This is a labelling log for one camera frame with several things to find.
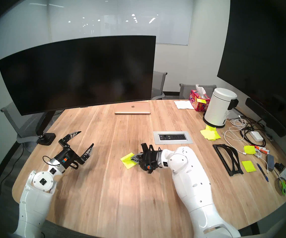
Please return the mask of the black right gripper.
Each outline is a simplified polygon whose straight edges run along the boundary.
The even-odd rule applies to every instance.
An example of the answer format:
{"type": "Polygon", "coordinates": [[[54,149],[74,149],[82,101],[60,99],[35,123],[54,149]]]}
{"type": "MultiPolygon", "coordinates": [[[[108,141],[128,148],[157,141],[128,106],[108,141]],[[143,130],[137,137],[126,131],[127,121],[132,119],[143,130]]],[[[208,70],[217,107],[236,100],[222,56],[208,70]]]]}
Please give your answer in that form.
{"type": "Polygon", "coordinates": [[[142,143],[142,153],[135,154],[130,157],[130,160],[139,163],[142,170],[151,174],[157,168],[162,168],[161,153],[162,150],[159,147],[158,150],[154,150],[153,146],[147,146],[146,143],[142,143]]]}

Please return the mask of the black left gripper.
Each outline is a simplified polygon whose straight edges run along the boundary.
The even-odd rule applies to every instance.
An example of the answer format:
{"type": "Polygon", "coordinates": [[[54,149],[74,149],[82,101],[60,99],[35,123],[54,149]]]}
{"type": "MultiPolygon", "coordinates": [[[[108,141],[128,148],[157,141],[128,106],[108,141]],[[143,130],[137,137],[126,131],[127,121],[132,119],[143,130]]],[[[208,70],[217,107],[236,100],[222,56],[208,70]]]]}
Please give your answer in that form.
{"type": "Polygon", "coordinates": [[[79,157],[70,147],[68,141],[74,138],[76,135],[80,134],[81,131],[73,132],[67,134],[64,138],[60,139],[58,143],[63,148],[60,153],[58,153],[54,159],[59,162],[60,166],[63,166],[64,169],[72,167],[73,169],[78,169],[79,165],[84,164],[87,159],[91,156],[94,143],[79,157]]]}

